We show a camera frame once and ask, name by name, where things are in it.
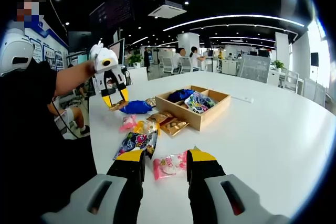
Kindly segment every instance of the woman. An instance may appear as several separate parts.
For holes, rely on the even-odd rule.
[[[205,60],[205,57],[202,57],[200,56],[198,53],[197,53],[197,47],[192,47],[191,48],[191,53],[190,53],[190,56],[191,58],[191,65],[196,68],[194,69],[193,71],[198,71],[198,62],[197,60],[199,61],[204,61]]]

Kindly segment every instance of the white pillar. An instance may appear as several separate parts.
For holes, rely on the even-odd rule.
[[[183,33],[177,36],[179,47],[183,47],[186,51],[186,56],[191,53],[191,47],[197,47],[199,52],[200,37],[194,33]]]
[[[277,60],[281,61],[283,66],[289,69],[288,35],[276,32],[275,40],[277,43]]]

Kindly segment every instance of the ceiling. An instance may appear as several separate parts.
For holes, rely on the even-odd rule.
[[[107,0],[51,1],[61,22],[63,24],[65,24],[65,22],[70,23],[69,26],[65,26],[67,30],[88,31],[90,30],[89,14]],[[234,14],[256,14],[281,17],[294,20],[305,26],[309,24],[311,20],[307,0],[168,0],[182,4],[187,12],[171,19],[155,19],[154,17],[148,16],[148,14],[158,8],[163,1],[164,0],[132,0],[134,19],[128,20],[121,25],[121,36],[125,38],[126,45],[131,45],[146,36],[149,38],[134,44],[132,47],[138,47],[141,44],[151,46],[155,44],[160,45],[176,41],[177,34],[188,31],[198,33],[200,35],[200,42],[204,42],[209,37],[248,37],[275,40],[276,31],[287,33],[290,41],[293,41],[295,38],[299,38],[307,29],[295,24],[269,18],[220,18],[181,26],[169,31],[163,30],[192,20]],[[189,1],[189,5],[184,5],[185,1]],[[55,18],[54,14],[46,12],[45,19],[48,23],[52,23],[50,24],[51,27],[60,27],[60,22]],[[254,25],[277,27],[281,28],[281,30]],[[103,42],[106,44],[112,43],[112,35],[114,32],[115,30],[110,30],[102,34]],[[223,42],[231,42],[231,39],[234,38],[216,38],[211,39],[211,41],[216,45],[224,45]],[[265,40],[243,39],[243,41],[244,43],[258,44],[261,46],[274,46],[274,42]]]

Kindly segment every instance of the blue snack bag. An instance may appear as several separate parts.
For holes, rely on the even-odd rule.
[[[146,114],[151,111],[152,107],[145,101],[131,101],[120,111],[126,114]]]
[[[167,98],[170,102],[179,102],[182,100],[187,99],[189,96],[191,96],[195,90],[192,89],[180,89],[176,90],[174,93],[170,94]]]

